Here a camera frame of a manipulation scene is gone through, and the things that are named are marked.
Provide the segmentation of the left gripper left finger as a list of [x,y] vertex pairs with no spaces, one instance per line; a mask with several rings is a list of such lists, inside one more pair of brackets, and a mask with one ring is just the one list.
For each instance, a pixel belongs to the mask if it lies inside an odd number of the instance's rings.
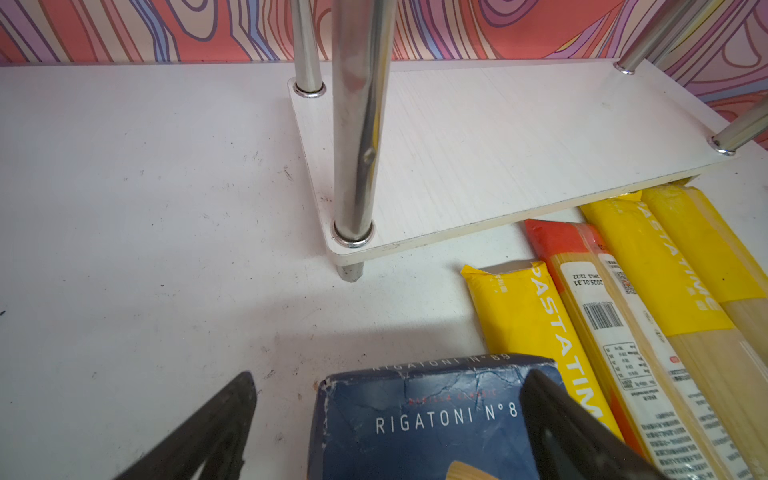
[[257,405],[252,374],[243,371],[120,479],[238,479]]

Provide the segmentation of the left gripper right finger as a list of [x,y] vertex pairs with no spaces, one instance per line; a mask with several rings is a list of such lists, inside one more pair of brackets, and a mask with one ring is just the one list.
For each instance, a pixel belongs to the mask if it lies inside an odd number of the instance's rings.
[[541,479],[663,479],[543,372],[520,391],[523,418]]

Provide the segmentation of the blue Barilla rigatoni box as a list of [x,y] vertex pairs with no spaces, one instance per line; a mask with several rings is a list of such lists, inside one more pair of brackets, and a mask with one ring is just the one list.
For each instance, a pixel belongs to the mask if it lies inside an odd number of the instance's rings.
[[501,354],[328,376],[318,387],[310,479],[444,479],[464,464],[497,479],[536,479],[520,391],[551,359]]

